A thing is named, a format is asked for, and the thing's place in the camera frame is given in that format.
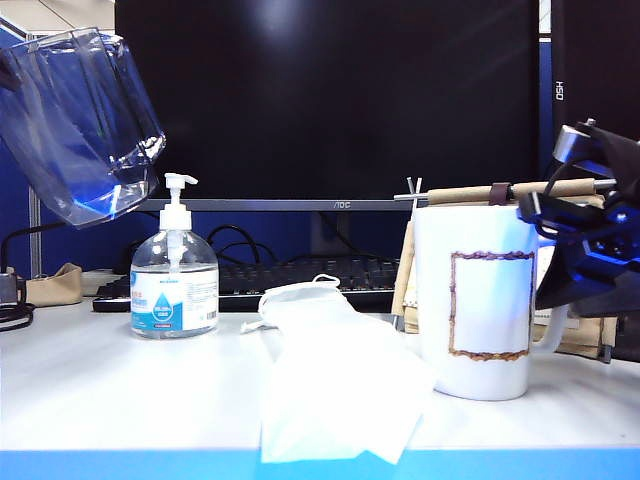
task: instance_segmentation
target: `white mug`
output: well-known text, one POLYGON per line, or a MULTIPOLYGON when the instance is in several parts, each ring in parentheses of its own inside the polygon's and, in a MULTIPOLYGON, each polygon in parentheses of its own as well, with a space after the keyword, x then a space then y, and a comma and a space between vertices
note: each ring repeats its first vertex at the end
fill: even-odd
POLYGON ((532 342, 538 234, 516 206, 442 206, 415 211, 418 327, 435 389, 475 400, 527 390, 530 354, 553 352, 567 306, 532 342))

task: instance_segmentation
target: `black monitor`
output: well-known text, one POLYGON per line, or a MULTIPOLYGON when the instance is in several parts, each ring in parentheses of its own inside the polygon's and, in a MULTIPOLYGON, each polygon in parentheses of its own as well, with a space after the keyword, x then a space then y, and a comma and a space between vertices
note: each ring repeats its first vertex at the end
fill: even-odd
POLYGON ((192 209, 406 209, 407 176, 537 176, 537 2, 135 0, 115 18, 167 135, 158 172, 200 180, 192 209))

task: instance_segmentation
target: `keyboard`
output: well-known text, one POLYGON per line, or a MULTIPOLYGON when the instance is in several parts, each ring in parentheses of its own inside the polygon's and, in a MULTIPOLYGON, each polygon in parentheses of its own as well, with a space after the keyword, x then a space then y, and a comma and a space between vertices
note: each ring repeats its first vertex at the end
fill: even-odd
MULTIPOLYGON (((391 311, 398 263, 367 257, 303 258, 265 265, 220 265, 220 311, 256 312, 265 290, 282 285, 310 282, 320 274, 337 277, 338 287, 360 312, 391 311)), ((103 298, 128 298, 129 276, 102 285, 96 292, 103 298)))

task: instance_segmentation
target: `desk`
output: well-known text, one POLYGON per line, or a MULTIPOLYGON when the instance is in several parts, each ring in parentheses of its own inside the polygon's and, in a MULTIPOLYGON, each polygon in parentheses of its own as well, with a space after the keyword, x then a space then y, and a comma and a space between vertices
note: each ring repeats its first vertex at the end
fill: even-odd
MULTIPOLYGON (((36 310, 31 327, 0 335, 2 449, 224 450, 255 462, 259 399, 281 344, 274 330, 239 335, 247 315, 155 341, 132 334, 128 314, 94 313, 90 302, 36 310)), ((417 337, 403 336, 415 348, 417 337)), ((535 357, 519 399, 435 393, 408 449, 583 450, 621 454, 640 472, 639 445, 640 364, 551 354, 535 357)))

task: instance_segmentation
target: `hand sanitizer bottle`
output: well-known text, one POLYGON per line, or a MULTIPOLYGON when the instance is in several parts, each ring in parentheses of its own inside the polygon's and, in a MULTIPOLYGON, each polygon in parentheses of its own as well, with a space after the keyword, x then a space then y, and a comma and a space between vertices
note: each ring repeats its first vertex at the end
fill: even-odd
POLYGON ((213 330, 218 322, 218 260, 191 232, 191 212, 180 203, 188 175, 165 174, 171 203, 160 212, 160 232, 146 240, 131 264, 131 329, 147 338, 181 338, 213 330))

